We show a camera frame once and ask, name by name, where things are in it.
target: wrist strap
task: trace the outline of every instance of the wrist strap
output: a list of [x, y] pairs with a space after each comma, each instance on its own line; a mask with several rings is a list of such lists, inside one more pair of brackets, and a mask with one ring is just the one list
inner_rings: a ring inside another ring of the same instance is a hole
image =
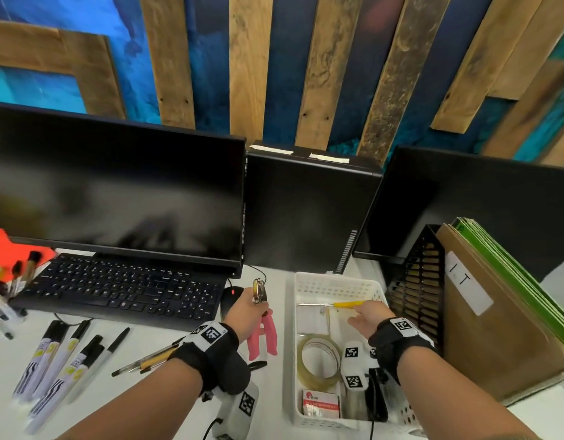
[[434, 351], [432, 340], [406, 318], [382, 321], [369, 338], [369, 345], [376, 349], [377, 363], [387, 370], [398, 384], [398, 363], [408, 348], [418, 346]]
[[202, 392], [219, 386], [230, 395], [241, 393], [249, 384], [249, 366], [237, 352], [239, 338], [226, 324], [211, 321], [199, 326], [180, 342], [170, 355], [198, 370]]

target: hand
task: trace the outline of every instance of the hand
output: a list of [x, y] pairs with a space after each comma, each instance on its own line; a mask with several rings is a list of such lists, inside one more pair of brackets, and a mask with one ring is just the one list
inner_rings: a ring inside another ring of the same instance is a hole
[[261, 316], [270, 308], [268, 303], [253, 302], [253, 288], [246, 288], [227, 313], [223, 323], [230, 325], [239, 338], [239, 344], [249, 338], [261, 321]]
[[388, 318], [394, 318], [394, 312], [381, 301], [366, 301], [353, 308], [358, 315], [350, 317], [347, 322], [356, 328], [367, 340], [377, 329], [377, 325]]

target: black keyboard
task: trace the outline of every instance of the black keyboard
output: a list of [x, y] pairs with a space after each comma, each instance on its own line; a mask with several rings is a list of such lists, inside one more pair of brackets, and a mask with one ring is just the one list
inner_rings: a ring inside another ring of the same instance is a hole
[[11, 304], [190, 331], [212, 321], [226, 278], [62, 253]]

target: black mouse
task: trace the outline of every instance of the black mouse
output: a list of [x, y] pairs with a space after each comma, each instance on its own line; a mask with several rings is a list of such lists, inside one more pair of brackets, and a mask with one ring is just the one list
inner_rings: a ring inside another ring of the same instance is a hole
[[223, 297], [221, 298], [221, 321], [225, 320], [227, 313], [233, 307], [233, 304], [235, 304], [242, 293], [243, 288], [239, 286], [225, 288]]

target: brown envelope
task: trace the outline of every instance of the brown envelope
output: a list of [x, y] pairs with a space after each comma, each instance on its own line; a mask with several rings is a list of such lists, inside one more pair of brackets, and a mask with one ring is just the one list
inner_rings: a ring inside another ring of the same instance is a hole
[[498, 401], [564, 371], [564, 345], [490, 264], [451, 226], [437, 237], [453, 251], [493, 300], [480, 316], [445, 280], [445, 359]]

